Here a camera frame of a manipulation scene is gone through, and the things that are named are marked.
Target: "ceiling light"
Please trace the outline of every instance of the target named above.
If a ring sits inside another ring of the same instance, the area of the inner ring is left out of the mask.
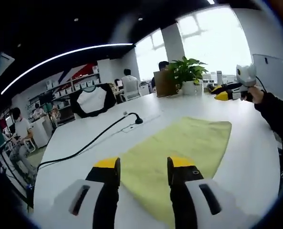
[[[214,4],[214,0],[207,0],[207,2],[209,2],[210,5],[213,5],[213,4]]]
[[[125,45],[133,45],[132,43],[120,43],[120,44],[101,44],[101,45],[96,45],[96,46],[90,46],[90,47],[86,47],[86,48],[82,48],[82,49],[76,49],[76,50],[72,50],[69,52],[65,52],[62,53],[60,55],[54,56],[48,60],[45,60],[37,65],[35,65],[34,67],[30,68],[29,70],[25,71],[23,74],[21,74],[20,76],[18,76],[15,80],[13,80],[5,89],[3,89],[3,91],[1,92],[1,94],[4,94],[6,92],[6,90],[8,90],[16,81],[18,81],[20,78],[22,78],[25,74],[28,74],[29,72],[31,72],[32,70],[38,68],[39,66],[43,65],[44,63],[47,63],[49,61],[55,60],[61,56],[65,56],[74,52],[79,52],[79,51],[84,51],[84,50],[88,50],[88,49],[96,49],[96,48],[103,48],[103,47],[112,47],[112,46],[125,46]]]

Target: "office chair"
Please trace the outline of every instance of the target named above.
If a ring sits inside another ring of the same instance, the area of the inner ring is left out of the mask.
[[[123,90],[124,93],[121,94],[123,102],[141,97],[138,80],[123,83]]]

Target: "yellow towel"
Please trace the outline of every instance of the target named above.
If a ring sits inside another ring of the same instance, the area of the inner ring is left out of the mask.
[[[205,178],[212,178],[230,132],[229,122],[184,117],[120,156],[121,182],[154,218],[174,228],[167,157],[192,159]]]

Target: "ceiling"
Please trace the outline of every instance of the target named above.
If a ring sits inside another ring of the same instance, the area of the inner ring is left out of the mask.
[[[233,8],[257,8],[247,0],[215,1]],[[106,43],[136,43],[177,17],[208,6],[206,0],[0,1],[0,51],[15,58],[0,77],[0,92],[26,70],[58,54]],[[120,58],[132,48],[100,48],[63,56],[22,77],[5,95],[19,93],[66,68]]]

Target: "green plant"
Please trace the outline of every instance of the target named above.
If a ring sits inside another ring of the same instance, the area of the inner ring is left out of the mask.
[[[183,82],[194,81],[194,84],[199,84],[199,79],[203,79],[202,73],[208,72],[203,66],[205,63],[195,60],[187,59],[183,56],[182,61],[174,61],[170,63],[169,70],[171,70],[171,77],[175,79],[176,83],[182,87]]]

